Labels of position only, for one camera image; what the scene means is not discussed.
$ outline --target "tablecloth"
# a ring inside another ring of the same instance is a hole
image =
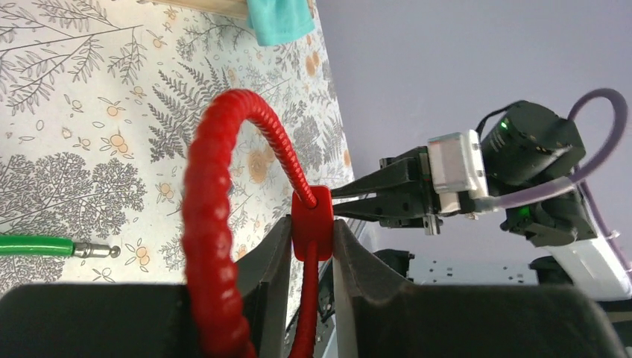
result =
[[[323,35],[257,46],[242,21],[134,1],[0,2],[0,233],[118,245],[116,259],[0,257],[0,294],[32,282],[183,282],[183,170],[200,115],[258,92],[310,183],[353,178]],[[230,168],[233,258],[288,212],[291,187],[261,133]],[[302,267],[292,264],[288,315]]]

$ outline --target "black cable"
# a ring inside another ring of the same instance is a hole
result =
[[[512,104],[509,104],[507,107],[503,107],[499,110],[494,110],[492,113],[486,115],[483,119],[481,119],[481,121],[478,123],[478,125],[476,126],[476,133],[478,134],[478,138],[482,139],[483,137],[483,129],[485,128],[485,125],[487,124],[487,120],[498,116],[500,113],[504,113],[507,112],[510,108],[512,108],[513,106],[515,106],[516,104],[522,103],[524,101],[516,101]]]

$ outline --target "silver metal connector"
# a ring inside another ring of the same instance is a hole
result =
[[[113,259],[121,254],[119,246],[108,246],[103,244],[92,244],[88,242],[76,242],[72,256],[87,259],[91,257],[112,257]]]

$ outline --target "towel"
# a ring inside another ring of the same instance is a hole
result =
[[[291,43],[315,28],[307,0],[247,0],[248,26],[260,46]]]

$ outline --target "wall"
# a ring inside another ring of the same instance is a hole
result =
[[[376,170],[381,157],[474,128],[517,99],[564,116],[597,87],[616,88],[632,103],[630,1],[358,0],[318,7],[356,176]],[[610,116],[605,101],[582,112],[578,127],[588,155],[606,137]],[[626,138],[590,183],[624,247],[632,248],[631,153]],[[503,219],[449,219],[440,236],[382,229],[375,249],[515,263],[544,254],[501,232]]]

